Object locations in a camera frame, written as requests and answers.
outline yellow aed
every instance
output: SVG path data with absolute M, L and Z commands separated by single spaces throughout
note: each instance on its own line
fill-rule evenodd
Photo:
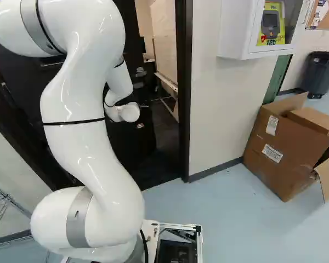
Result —
M 285 44 L 285 20 L 283 13 L 283 1 L 265 3 L 257 46 Z

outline aed cabinet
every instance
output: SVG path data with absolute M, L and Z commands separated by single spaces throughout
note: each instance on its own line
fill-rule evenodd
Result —
M 222 0 L 218 56 L 292 54 L 314 0 Z

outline trash bin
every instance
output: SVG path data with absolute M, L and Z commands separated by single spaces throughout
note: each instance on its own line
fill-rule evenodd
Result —
M 309 92 L 310 99 L 320 99 L 329 91 L 329 52 L 309 54 L 300 88 Z

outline baseboard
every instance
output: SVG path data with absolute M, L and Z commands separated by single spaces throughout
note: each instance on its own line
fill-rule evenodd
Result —
M 304 91 L 302 91 L 300 88 L 294 88 L 294 89 L 288 89 L 288 90 L 283 90 L 281 92 L 278 92 L 277 96 L 280 95 L 286 95 L 286 94 L 290 94 L 290 93 L 302 93 Z
M 5 245 L 8 244 L 9 242 L 12 242 L 17 239 L 22 239 L 22 238 L 30 238 L 32 237 L 31 231 L 30 230 L 24 230 L 18 233 L 14 233 L 11 235 L 7 235 L 4 237 L 0 237 L 0 245 Z
M 238 157 L 238 158 L 235 158 L 233 160 L 230 160 L 226 163 L 222 163 L 218 166 L 215 166 L 215 167 L 212 167 L 212 168 L 209 168 L 205 171 L 201 171 L 199 173 L 196 173 L 196 174 L 193 174 L 193 175 L 190 175 L 189 176 L 189 179 L 188 179 L 188 182 L 194 182 L 194 181 L 197 181 L 199 179 L 202 179 L 202 178 L 205 178 L 211 174 L 215 174 L 219 171 L 222 171 L 226 168 L 229 168 L 229 167 L 232 167 L 232 166 L 235 166 L 239 163 L 242 163 L 242 156 L 241 157 Z

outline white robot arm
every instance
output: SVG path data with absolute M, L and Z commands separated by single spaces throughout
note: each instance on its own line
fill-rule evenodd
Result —
M 144 201 L 112 150 L 103 105 L 116 122 L 139 117 L 133 102 L 115 106 L 133 90 L 120 12 L 112 0 L 0 0 L 0 43 L 24 56 L 67 55 L 41 96 L 41 115 L 54 157 L 86 187 L 46 196 L 31 218 L 34 239 L 74 258 L 131 262 Z

